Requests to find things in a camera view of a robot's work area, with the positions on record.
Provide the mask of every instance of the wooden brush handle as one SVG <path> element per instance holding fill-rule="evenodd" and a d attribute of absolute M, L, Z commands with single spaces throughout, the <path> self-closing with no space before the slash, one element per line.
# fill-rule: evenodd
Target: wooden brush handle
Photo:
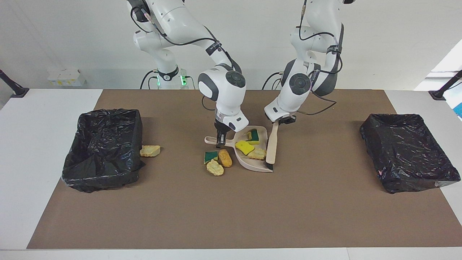
<path fill-rule="evenodd" d="M 273 123 L 273 130 L 268 138 L 268 147 L 266 153 L 266 162 L 274 164 L 276 162 L 276 149 L 278 146 L 278 128 L 279 121 Z"/>

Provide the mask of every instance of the blue object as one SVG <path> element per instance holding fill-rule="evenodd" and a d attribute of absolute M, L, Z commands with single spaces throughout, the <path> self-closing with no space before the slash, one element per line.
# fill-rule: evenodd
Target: blue object
<path fill-rule="evenodd" d="M 458 116 L 462 117 L 462 103 L 454 108 L 454 112 L 456 112 Z"/>

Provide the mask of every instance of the white table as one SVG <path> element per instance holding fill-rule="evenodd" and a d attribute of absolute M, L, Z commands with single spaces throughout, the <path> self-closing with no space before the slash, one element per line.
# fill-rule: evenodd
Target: white table
<path fill-rule="evenodd" d="M 81 113 L 102 90 L 31 89 L 0 110 L 0 260 L 455 260 L 462 248 L 300 248 L 222 250 L 26 250 L 60 180 Z M 462 171 L 462 122 L 427 92 L 386 91 L 400 114 L 420 114 L 456 168 Z M 462 220 L 462 183 L 442 188 Z"/>

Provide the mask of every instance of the green light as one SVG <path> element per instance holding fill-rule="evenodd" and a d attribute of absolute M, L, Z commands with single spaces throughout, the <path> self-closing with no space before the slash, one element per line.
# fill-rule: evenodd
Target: green light
<path fill-rule="evenodd" d="M 186 86 L 188 84 L 188 82 L 186 81 L 186 78 L 183 75 L 181 75 L 180 77 L 181 77 L 181 84 L 183 84 L 183 86 Z"/>

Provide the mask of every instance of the black pole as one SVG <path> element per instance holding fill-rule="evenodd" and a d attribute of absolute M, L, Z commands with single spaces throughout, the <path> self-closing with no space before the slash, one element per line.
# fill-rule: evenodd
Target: black pole
<path fill-rule="evenodd" d="M 434 100 L 446 100 L 443 97 L 443 94 L 446 90 L 450 89 L 456 82 L 462 79 L 462 70 L 457 72 L 457 74 L 448 81 L 440 90 L 437 91 L 429 91 L 430 95 Z"/>
<path fill-rule="evenodd" d="M 14 91 L 12 98 L 22 98 L 29 91 L 26 87 L 21 87 L 18 83 L 10 79 L 1 69 L 0 78 Z"/>

